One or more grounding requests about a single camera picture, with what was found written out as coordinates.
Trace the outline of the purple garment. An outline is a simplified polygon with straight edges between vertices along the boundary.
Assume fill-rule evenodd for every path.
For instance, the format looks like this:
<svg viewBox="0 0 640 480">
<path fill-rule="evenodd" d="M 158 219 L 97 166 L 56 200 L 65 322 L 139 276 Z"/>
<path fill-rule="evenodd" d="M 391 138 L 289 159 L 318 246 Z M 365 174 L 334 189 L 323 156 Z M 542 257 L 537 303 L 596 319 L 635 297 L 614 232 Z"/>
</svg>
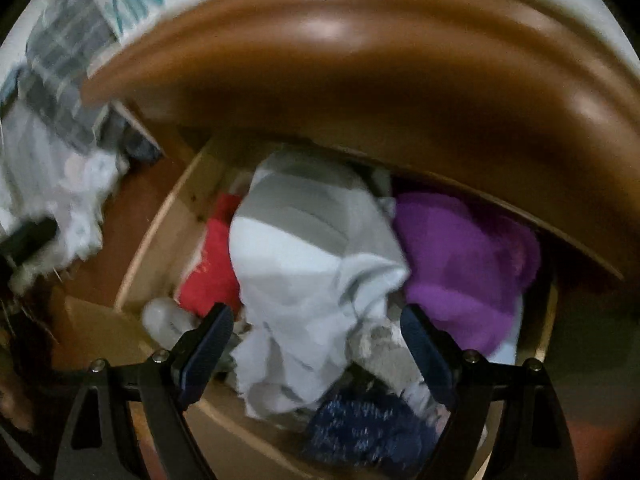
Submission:
<svg viewBox="0 0 640 480">
<path fill-rule="evenodd" d="M 518 300 L 536 278 L 533 231 L 503 216 L 478 218 L 461 200 L 433 193 L 399 195 L 393 227 L 410 268 L 408 303 L 459 347 L 491 356 L 510 336 Z"/>
</svg>

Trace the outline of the brown wooden nightstand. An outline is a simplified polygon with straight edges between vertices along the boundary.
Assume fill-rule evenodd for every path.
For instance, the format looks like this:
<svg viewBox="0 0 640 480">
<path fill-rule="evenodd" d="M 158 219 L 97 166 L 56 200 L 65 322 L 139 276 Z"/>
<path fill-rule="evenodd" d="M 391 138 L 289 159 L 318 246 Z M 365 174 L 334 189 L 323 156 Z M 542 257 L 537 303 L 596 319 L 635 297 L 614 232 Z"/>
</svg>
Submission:
<svg viewBox="0 0 640 480">
<path fill-rule="evenodd" d="M 601 0 L 205 0 L 87 105 L 213 135 L 257 417 L 312 408 L 402 297 L 496 352 L 526 288 L 639 285 L 639 60 Z"/>
</svg>

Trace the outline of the light wooden drawer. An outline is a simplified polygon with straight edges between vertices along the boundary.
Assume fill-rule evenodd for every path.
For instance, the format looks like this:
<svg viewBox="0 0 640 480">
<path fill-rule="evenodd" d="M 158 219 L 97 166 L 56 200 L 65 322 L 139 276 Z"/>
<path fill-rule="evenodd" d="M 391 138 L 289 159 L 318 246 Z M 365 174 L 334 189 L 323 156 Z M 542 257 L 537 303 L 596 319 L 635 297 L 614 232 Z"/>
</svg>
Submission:
<svg viewBox="0 0 640 480">
<path fill-rule="evenodd" d="M 69 296 L 54 319 L 61 343 L 53 362 L 62 370 L 83 370 L 91 361 L 112 365 L 144 361 L 157 345 L 141 323 L 143 306 L 173 295 L 200 252 L 205 222 L 223 192 L 243 192 L 254 170 L 280 144 L 264 139 L 214 136 L 190 161 L 142 237 L 114 304 Z M 542 266 L 525 296 L 524 327 L 518 341 L 521 363 L 543 360 L 567 286 L 577 282 L 608 289 L 622 282 L 611 269 L 536 226 Z M 367 468 L 334 468 L 307 460 L 292 422 L 277 426 L 246 416 L 244 404 L 228 386 L 214 380 L 201 401 L 186 412 L 196 443 L 221 479 L 378 479 Z"/>
</svg>

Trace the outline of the grey plaid blanket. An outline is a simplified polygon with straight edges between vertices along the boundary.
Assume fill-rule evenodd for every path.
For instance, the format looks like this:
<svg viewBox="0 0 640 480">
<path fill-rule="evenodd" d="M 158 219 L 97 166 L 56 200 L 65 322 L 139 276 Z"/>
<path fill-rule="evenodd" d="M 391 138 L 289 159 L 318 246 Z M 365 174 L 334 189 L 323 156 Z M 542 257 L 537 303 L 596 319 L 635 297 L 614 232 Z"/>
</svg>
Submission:
<svg viewBox="0 0 640 480">
<path fill-rule="evenodd" d="M 110 106 L 86 107 L 80 87 L 93 59 L 115 42 L 94 0 L 55 0 L 26 44 L 18 95 L 66 144 L 81 154 L 117 151 L 126 120 Z"/>
</svg>

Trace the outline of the white sock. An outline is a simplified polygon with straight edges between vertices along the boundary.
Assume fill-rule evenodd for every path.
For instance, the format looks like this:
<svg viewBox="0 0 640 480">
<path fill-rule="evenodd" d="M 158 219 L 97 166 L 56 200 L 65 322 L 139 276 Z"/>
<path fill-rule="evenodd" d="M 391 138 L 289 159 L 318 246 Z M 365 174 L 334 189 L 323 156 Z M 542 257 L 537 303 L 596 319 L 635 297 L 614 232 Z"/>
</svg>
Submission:
<svg viewBox="0 0 640 480">
<path fill-rule="evenodd" d="M 186 332 L 195 330 L 200 320 L 183 310 L 170 297 L 149 301 L 142 309 L 141 323 L 149 336 L 162 348 L 171 350 Z"/>
</svg>

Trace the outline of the white leaf pattern bedding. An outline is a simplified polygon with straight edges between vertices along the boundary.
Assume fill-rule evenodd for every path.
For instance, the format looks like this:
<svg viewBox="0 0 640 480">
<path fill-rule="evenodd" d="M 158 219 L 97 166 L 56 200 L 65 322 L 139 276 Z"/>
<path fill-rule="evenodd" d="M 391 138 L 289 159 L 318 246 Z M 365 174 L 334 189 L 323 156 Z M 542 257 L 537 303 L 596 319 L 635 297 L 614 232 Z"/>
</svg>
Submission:
<svg viewBox="0 0 640 480">
<path fill-rule="evenodd" d="M 80 154 L 21 102 L 1 116 L 1 232 L 45 216 L 58 222 L 51 243 L 25 263 L 10 285 L 24 294 L 41 275 L 87 260 L 103 247 L 103 206 L 126 174 L 121 154 Z"/>
</svg>

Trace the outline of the white grey garment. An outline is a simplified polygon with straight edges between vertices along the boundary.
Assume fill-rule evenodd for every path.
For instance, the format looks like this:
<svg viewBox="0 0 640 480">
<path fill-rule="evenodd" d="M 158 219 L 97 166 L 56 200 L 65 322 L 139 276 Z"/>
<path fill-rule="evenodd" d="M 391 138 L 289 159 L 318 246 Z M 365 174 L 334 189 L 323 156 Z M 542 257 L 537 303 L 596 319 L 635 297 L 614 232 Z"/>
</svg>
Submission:
<svg viewBox="0 0 640 480">
<path fill-rule="evenodd" d="M 409 275 L 390 217 L 351 169 L 281 150 L 255 170 L 229 252 L 250 332 L 233 350 L 247 415 L 314 408 L 349 364 L 348 340 L 386 317 Z"/>
</svg>

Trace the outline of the grey patterned sock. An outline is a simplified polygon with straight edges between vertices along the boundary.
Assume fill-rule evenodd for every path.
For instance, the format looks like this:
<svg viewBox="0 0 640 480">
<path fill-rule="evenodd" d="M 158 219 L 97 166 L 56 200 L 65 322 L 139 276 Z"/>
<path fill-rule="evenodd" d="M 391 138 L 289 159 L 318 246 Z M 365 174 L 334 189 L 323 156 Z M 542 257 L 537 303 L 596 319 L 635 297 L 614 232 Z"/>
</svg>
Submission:
<svg viewBox="0 0 640 480">
<path fill-rule="evenodd" d="M 384 318 L 360 325 L 348 338 L 352 362 L 404 400 L 416 416 L 427 419 L 437 403 L 402 336 L 399 322 Z"/>
</svg>

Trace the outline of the dark blue speckled garment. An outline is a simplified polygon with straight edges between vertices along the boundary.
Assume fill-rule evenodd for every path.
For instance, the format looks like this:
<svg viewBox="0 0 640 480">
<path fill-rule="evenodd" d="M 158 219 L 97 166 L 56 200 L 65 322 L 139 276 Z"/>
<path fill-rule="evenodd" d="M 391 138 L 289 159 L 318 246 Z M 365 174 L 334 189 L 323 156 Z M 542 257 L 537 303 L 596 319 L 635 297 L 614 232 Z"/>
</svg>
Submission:
<svg viewBox="0 0 640 480">
<path fill-rule="evenodd" d="M 322 464 L 374 468 L 393 477 L 418 471 L 437 441 L 437 430 L 398 396 L 343 389 L 311 417 L 303 450 Z"/>
</svg>

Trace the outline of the red embroidered garment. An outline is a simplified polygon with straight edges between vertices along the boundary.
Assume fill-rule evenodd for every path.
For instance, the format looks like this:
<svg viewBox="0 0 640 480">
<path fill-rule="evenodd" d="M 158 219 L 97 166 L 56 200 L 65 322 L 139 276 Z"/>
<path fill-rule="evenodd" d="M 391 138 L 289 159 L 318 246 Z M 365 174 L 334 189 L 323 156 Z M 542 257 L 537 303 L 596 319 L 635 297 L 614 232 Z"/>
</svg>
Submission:
<svg viewBox="0 0 640 480">
<path fill-rule="evenodd" d="M 178 289 L 178 305 L 198 318 L 205 318 L 215 304 L 225 304 L 235 318 L 242 308 L 229 250 L 231 221 L 241 202 L 235 194 L 217 197 L 196 265 Z"/>
</svg>

